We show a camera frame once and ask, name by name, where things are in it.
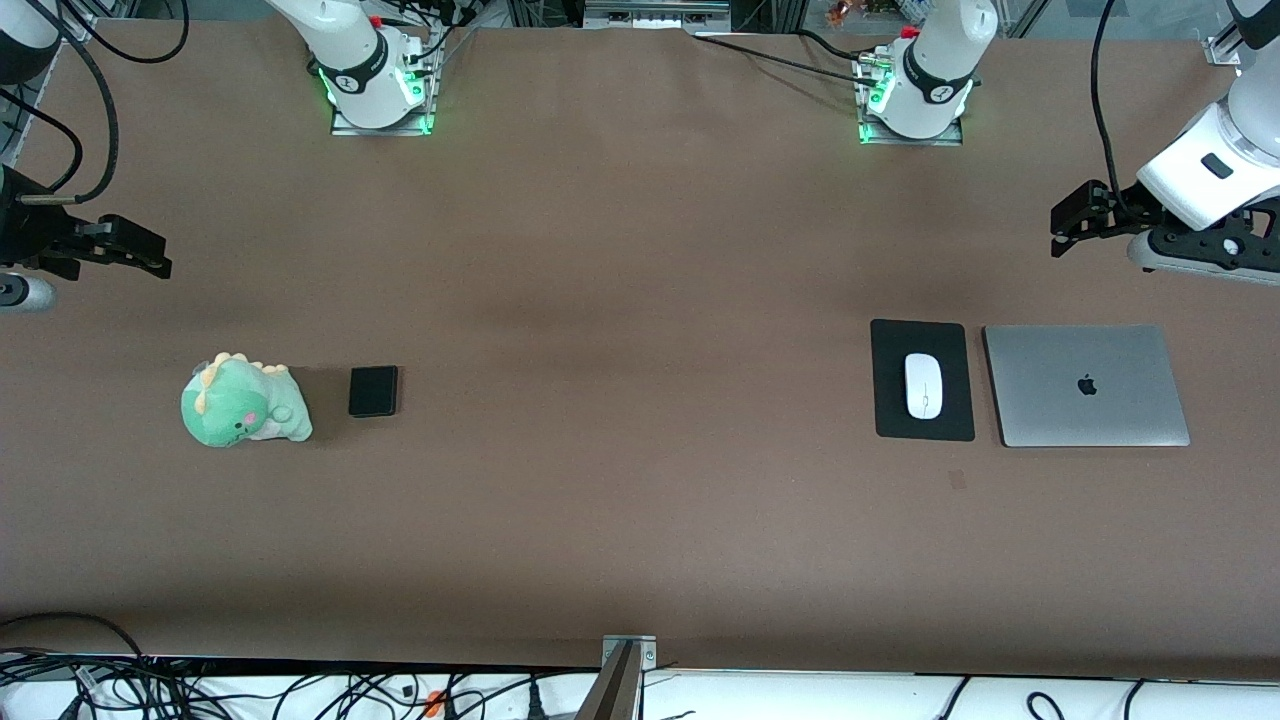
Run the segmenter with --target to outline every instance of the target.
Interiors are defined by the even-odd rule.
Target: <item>computer mouse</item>
[[[942,413],[942,368],[938,359],[923,352],[906,356],[906,411],[918,420],[932,420]]]

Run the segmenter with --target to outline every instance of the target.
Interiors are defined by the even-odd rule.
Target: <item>black mouse pad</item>
[[[913,352],[937,357],[942,368],[942,411],[918,420],[906,411],[906,372]],[[872,375],[876,384],[876,432],[881,437],[973,441],[973,397],[964,325],[872,320]]]

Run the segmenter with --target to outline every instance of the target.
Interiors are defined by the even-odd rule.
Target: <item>plush toy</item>
[[[219,352],[196,369],[182,391],[182,421],[210,447],[230,447],[244,438],[311,437],[307,404],[289,369],[250,363],[241,354]]]

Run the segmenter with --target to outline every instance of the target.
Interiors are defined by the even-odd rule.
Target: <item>silver laptop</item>
[[[1190,443],[1156,325],[988,325],[1009,447]]]

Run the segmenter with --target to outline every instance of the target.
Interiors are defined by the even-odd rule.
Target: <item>cable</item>
[[[191,33],[191,8],[187,6],[187,0],[178,0],[178,3],[182,5],[182,35],[178,36],[178,44],[173,46],[173,50],[169,50],[164,55],[156,55],[155,58],[140,58],[137,55],[131,55],[124,50],[120,50],[115,45],[111,45],[106,40],[104,40],[102,36],[99,35],[96,29],[93,29],[93,26],[88,20],[86,20],[84,17],[79,14],[79,12],[76,10],[76,6],[70,4],[70,0],[58,0],[58,4],[61,5],[63,8],[67,8],[69,14],[73,18],[76,18],[76,22],[79,23],[79,26],[84,28],[91,36],[93,36],[93,40],[99,41],[99,44],[101,44],[102,47],[106,47],[108,50],[111,51],[111,54],[124,58],[131,63],[141,63],[143,65],[157,65],[166,60],[172,60],[178,55],[178,53],[182,53],[183,47],[187,46],[187,36]]]
[[[67,23],[58,19],[58,15],[51,13],[49,8],[45,8],[40,0],[27,0],[27,4],[40,13],[40,17],[45,18],[49,24],[54,26],[58,35],[63,36],[63,40],[76,50],[76,54],[84,61],[84,67],[88,68],[90,74],[93,76],[93,82],[97,83],[97,91],[102,96],[102,106],[106,109],[106,164],[102,167],[102,176],[97,179],[97,184],[91,187],[88,192],[74,196],[23,195],[18,197],[18,201],[24,205],[78,205],[88,202],[102,195],[106,186],[111,183],[111,178],[115,177],[115,163],[120,155],[120,123],[115,115],[115,100],[111,97],[111,88],[106,86],[106,78],[102,77],[101,68],[97,67],[93,56],[84,49],[84,44],[76,40],[74,33],[67,27]]]
[[[827,76],[827,77],[833,77],[836,79],[842,79],[842,81],[846,81],[846,82],[851,82],[854,85],[867,85],[867,86],[876,85],[876,81],[873,81],[870,78],[860,78],[860,77],[854,77],[854,76],[846,76],[846,74],[842,74],[842,73],[833,73],[831,70],[824,70],[822,68],[815,68],[813,65],[805,65],[804,63],[796,63],[794,60],[787,60],[786,58],[778,58],[776,55],[769,55],[767,53],[760,53],[759,50],[751,50],[750,47],[742,47],[741,45],[732,45],[730,42],[724,42],[723,40],[717,40],[714,37],[705,37],[705,36],[701,36],[701,35],[692,35],[690,37],[692,37],[694,40],[700,40],[703,42],[710,42],[712,45],[719,45],[721,47],[728,47],[730,50],[737,50],[739,53],[745,53],[748,55],[754,55],[756,58],[762,58],[764,60],[769,60],[769,61],[778,63],[778,64],[782,64],[782,65],[787,65],[787,67],[791,67],[791,68],[796,68],[796,69],[800,69],[800,70],[808,70],[810,73],[817,73],[819,76]]]
[[[303,684],[305,679],[306,678],[300,678],[294,680],[292,684],[289,684],[289,687],[284,688],[284,692],[280,693],[280,700],[278,700],[275,703],[275,710],[271,711],[271,720],[279,720],[280,710],[284,707],[284,701],[289,697],[289,693],[307,687]]]
[[[863,53],[870,53],[872,50],[876,50],[876,46],[873,45],[873,46],[867,47],[864,50],[846,51],[846,50],[841,50],[840,47],[836,47],[835,45],[827,42],[826,37],[818,35],[817,32],[813,32],[812,29],[804,29],[804,28],[801,28],[801,29],[797,29],[795,33],[799,35],[800,37],[808,37],[809,40],[812,40],[812,41],[817,42],[818,45],[820,45],[822,49],[826,50],[827,53],[831,53],[832,55],[835,55],[837,58],[844,58],[845,60],[856,60],[858,56],[861,55]]]
[[[526,719],[547,720],[547,710],[543,708],[543,692],[538,688],[538,678],[534,676],[529,679],[529,715]]]
[[[938,715],[938,720],[950,720],[951,711],[956,708],[956,702],[960,701],[960,693],[964,692],[964,687],[968,685],[972,679],[973,675],[960,678],[960,684],[956,685],[956,689],[951,691],[951,697],[947,698],[947,705],[942,708],[942,715]]]
[[[475,710],[476,707],[481,707],[483,708],[485,705],[489,703],[490,700],[493,700],[493,698],[495,698],[495,697],[498,697],[500,694],[506,694],[506,693],[508,693],[508,692],[511,692],[511,691],[513,691],[516,688],[521,688],[524,685],[527,685],[529,683],[535,683],[538,680],[543,680],[543,679],[547,679],[547,678],[554,678],[557,675],[576,675],[579,673],[581,673],[581,670],[553,670],[550,673],[540,673],[538,675],[530,675],[527,679],[517,680],[515,683],[511,683],[509,685],[506,685],[506,687],[499,688],[499,689],[497,689],[497,691],[494,691],[494,692],[492,692],[492,693],[489,693],[486,696],[483,696],[483,698],[479,702],[476,702],[471,707],[467,707],[462,712],[458,712],[458,720],[462,720],[463,717],[466,717],[467,714],[471,712],[472,710]],[[484,711],[481,710],[481,719],[484,717],[483,712]]]
[[[101,618],[99,615],[91,615],[88,612],[65,612],[65,611],[32,612],[29,615],[19,615],[17,618],[10,618],[8,620],[4,620],[3,623],[0,623],[0,628],[8,628],[10,625],[20,625],[23,623],[38,623],[42,620],[86,620],[88,623],[95,623],[115,633],[118,638],[124,641],[124,644],[129,646],[129,650],[133,651],[134,656],[142,657],[142,648],[138,647],[138,643],[133,639],[132,635],[129,635],[129,633],[124,632],[124,628],[116,625],[115,623],[108,620],[106,618]]]
[[[1133,707],[1133,696],[1138,694],[1138,691],[1144,685],[1147,680],[1139,679],[1137,683],[1129,688],[1129,692],[1124,696],[1124,720],[1129,720],[1129,708]]]
[[[18,88],[18,97],[24,97],[26,92],[23,92],[23,91],[26,90],[27,86],[19,83],[15,87]],[[4,155],[5,152],[8,152],[9,151],[9,146],[13,145],[13,141],[18,140],[18,136],[22,135],[22,113],[23,113],[23,109],[19,106],[18,108],[18,114],[14,115],[14,118],[13,118],[13,123],[9,123],[9,120],[5,120],[4,127],[9,128],[9,137],[5,138],[4,147],[0,147],[0,155]]]
[[[1111,19],[1111,8],[1115,4],[1116,0],[1107,0],[1107,4],[1102,8],[1102,14],[1098,17],[1098,33],[1093,36],[1093,53],[1089,56],[1089,100],[1093,104],[1093,122],[1097,123],[1098,137],[1102,140],[1102,158],[1107,164],[1107,182],[1111,183],[1116,205],[1125,215],[1137,218],[1120,192],[1120,181],[1116,179],[1115,155],[1111,152],[1111,135],[1107,132],[1107,122],[1102,118],[1102,100],[1098,96],[1098,55],[1102,51],[1102,36],[1107,31],[1107,20]]]
[[[1056,715],[1056,717],[1051,719],[1041,715],[1039,711],[1036,710],[1037,700],[1043,700],[1044,702],[1047,702],[1048,706],[1053,708],[1053,714]],[[1036,691],[1032,694],[1027,696],[1027,712],[1030,714],[1030,716],[1034,717],[1036,720],[1066,720],[1066,717],[1062,716],[1062,708],[1057,706],[1057,702],[1055,702],[1053,698],[1048,697],[1047,694],[1039,691]]]
[[[415,55],[413,58],[410,58],[410,60],[411,60],[411,61],[415,61],[415,63],[416,63],[417,60],[421,60],[422,58],[426,58],[426,56],[429,56],[429,55],[430,55],[431,53],[435,53],[435,51],[436,51],[436,50],[439,50],[440,47],[444,47],[444,41],[449,38],[449,35],[451,35],[451,33],[453,32],[453,29],[454,29],[454,28],[457,28],[457,27],[458,27],[458,26],[449,26],[449,27],[444,28],[444,32],[443,32],[443,33],[440,33],[440,40],[436,40],[436,41],[435,41],[435,45],[433,45],[433,46],[431,46],[431,47],[429,47],[428,50],[424,50],[421,55]]]
[[[76,172],[79,170],[81,163],[84,160],[84,146],[81,145],[79,137],[72,131],[72,128],[64,126],[61,120],[45,113],[44,110],[36,108],[35,105],[28,105],[27,101],[23,100],[20,96],[22,91],[19,90],[18,92],[19,95],[14,96],[8,90],[0,88],[0,97],[4,97],[5,100],[14,104],[19,109],[26,110],[28,115],[40,118],[41,120],[45,120],[46,123],[54,126],[54,129],[65,135],[67,140],[72,141],[72,164],[67,168],[67,170],[61,174],[61,177],[59,177],[49,186],[50,192],[58,192],[58,190],[61,188],[64,184],[67,184],[67,181],[72,179],[72,177],[76,176]]]

